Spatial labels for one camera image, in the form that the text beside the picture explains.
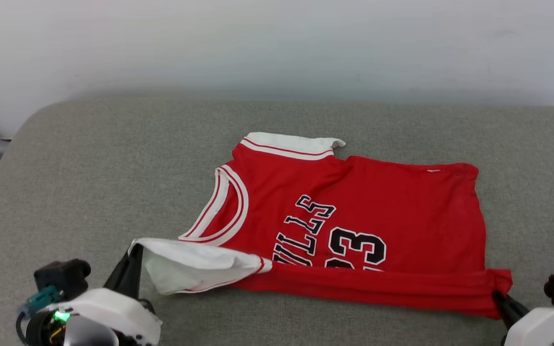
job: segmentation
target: basketball jersey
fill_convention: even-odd
[[[253,291],[499,318],[470,164],[350,156],[336,138],[253,132],[215,171],[213,197],[180,241],[262,258]]]

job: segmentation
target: green led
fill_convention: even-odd
[[[55,318],[55,320],[66,322],[71,315],[71,313],[55,311],[53,317]]]

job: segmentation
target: red fabric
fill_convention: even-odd
[[[406,165],[360,156],[308,161],[241,144],[233,156],[228,166],[248,191],[249,210],[242,228],[222,246],[273,261],[269,272],[235,286],[500,317],[491,293],[497,289],[506,294],[512,278],[508,270],[484,267],[486,231],[474,190],[476,167]],[[306,210],[297,202],[334,210]],[[237,205],[230,189],[205,235],[223,228],[229,221],[224,215],[233,215]],[[313,234],[298,223],[284,223],[289,216],[310,226],[315,219],[321,227]],[[302,245],[313,238],[313,255],[279,241],[279,234]],[[295,264],[280,263],[279,258]],[[325,268],[335,263],[351,263],[354,269]]]

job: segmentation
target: gray fabric surface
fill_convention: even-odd
[[[337,157],[480,168],[488,267],[513,270],[511,294],[550,306],[554,273],[554,108],[73,101],[40,110],[0,162],[0,344],[32,273],[81,258],[105,281],[133,238],[175,238],[213,191],[213,170],[251,131],[335,136]],[[233,288],[141,295],[164,321],[162,345],[498,345],[500,321]]]

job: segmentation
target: gray table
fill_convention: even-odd
[[[242,136],[335,136],[337,157],[480,168],[488,267],[514,271],[511,293],[549,306],[554,273],[554,108],[239,103],[176,99],[73,101],[40,110],[0,162],[0,344],[32,273],[81,258],[97,287],[133,238],[175,238],[213,191],[213,169]],[[232,288],[141,295],[164,321],[163,345],[498,345],[500,321]]]

